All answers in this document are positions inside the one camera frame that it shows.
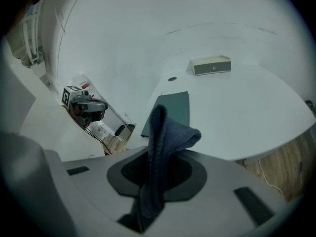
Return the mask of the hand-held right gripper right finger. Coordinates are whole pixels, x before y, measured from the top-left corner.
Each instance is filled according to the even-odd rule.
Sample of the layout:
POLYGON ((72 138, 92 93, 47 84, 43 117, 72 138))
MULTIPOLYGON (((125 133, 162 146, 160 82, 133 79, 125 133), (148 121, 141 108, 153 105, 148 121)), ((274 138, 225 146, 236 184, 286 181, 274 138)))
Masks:
POLYGON ((185 155, 173 155, 167 173, 165 200, 190 200, 204 187, 207 180, 205 167, 185 155))

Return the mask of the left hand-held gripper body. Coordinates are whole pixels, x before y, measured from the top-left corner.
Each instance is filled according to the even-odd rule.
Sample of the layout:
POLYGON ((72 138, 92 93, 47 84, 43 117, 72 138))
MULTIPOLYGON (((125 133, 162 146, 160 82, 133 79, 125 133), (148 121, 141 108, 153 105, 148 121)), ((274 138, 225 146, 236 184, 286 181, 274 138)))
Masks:
POLYGON ((92 122, 102 120, 108 109, 105 101, 94 99, 88 90, 74 85, 64 87, 61 101, 81 128, 87 128, 92 122))

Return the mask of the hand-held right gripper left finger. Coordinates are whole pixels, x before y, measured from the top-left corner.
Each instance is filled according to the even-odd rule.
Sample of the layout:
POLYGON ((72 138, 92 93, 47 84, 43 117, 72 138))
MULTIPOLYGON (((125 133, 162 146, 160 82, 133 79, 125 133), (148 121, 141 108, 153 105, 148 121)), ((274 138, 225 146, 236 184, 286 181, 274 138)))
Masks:
POLYGON ((138 197, 146 181, 147 153, 136 153, 125 158, 107 171, 107 179, 114 190, 126 197, 138 197))

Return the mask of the dark grey notebook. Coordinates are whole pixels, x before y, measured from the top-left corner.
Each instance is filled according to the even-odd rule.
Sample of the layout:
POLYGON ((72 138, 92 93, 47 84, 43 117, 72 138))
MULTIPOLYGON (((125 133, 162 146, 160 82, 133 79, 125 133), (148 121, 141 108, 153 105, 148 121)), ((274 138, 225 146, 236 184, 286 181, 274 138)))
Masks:
POLYGON ((166 107, 170 119, 180 124, 190 126, 190 100, 187 91, 160 95, 149 111, 149 114, 151 114, 151 111, 157 105, 164 105, 166 107))

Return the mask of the white water dispenser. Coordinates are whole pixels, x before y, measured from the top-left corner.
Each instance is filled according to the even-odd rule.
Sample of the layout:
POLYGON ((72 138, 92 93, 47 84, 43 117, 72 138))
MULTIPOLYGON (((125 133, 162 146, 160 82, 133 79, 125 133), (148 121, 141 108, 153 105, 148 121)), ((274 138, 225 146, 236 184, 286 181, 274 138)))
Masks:
POLYGON ((91 81, 87 80, 84 84, 86 86, 85 89, 87 89, 94 99, 100 99, 103 100, 108 104, 108 108, 104 113, 103 118, 98 121, 98 125, 101 126, 101 124, 104 124, 115 136, 120 136, 121 132, 121 126, 125 126, 130 132, 132 133, 133 130, 136 127, 135 123, 130 123, 125 121, 117 111, 114 110, 114 108, 108 103, 107 100, 99 93, 99 91, 95 88, 95 86, 92 84, 91 81))

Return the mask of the person's white shirt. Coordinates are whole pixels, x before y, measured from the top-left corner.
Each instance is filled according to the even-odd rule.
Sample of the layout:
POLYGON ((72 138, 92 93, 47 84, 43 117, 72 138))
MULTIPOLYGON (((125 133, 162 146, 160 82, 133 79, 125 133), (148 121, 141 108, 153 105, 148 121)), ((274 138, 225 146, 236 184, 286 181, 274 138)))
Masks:
POLYGON ((103 157, 100 142, 82 130, 36 74, 0 40, 0 131, 30 138, 61 161, 103 157))

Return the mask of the white trash bin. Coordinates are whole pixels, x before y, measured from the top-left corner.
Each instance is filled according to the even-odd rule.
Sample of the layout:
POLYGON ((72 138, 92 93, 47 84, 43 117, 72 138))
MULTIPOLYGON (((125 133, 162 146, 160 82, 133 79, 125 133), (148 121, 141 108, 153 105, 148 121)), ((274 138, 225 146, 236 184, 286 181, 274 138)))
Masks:
POLYGON ((127 141, 129 137, 131 136, 135 127, 136 127, 135 123, 126 123, 124 125, 121 125, 115 132, 115 136, 120 141, 127 141))

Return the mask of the white table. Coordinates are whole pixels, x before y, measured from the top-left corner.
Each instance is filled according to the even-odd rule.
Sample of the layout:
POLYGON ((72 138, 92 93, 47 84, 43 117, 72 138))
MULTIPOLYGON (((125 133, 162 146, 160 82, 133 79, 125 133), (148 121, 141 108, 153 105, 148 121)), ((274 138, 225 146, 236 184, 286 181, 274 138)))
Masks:
POLYGON ((156 99, 189 93, 190 126, 202 137, 193 150, 238 160, 258 156, 300 136, 316 118, 303 99, 284 81, 256 65, 233 65, 230 72, 195 76, 184 71, 163 76, 134 119, 127 147, 148 144, 141 132, 156 99))

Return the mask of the grey and white box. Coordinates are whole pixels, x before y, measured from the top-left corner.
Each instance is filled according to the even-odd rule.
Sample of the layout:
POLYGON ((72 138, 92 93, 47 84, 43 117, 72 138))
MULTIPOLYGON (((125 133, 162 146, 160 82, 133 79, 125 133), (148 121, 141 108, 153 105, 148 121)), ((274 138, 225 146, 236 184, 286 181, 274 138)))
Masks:
POLYGON ((232 62, 229 57, 220 55, 190 60, 188 69, 191 70, 195 76, 201 76, 230 72, 231 65, 232 62))

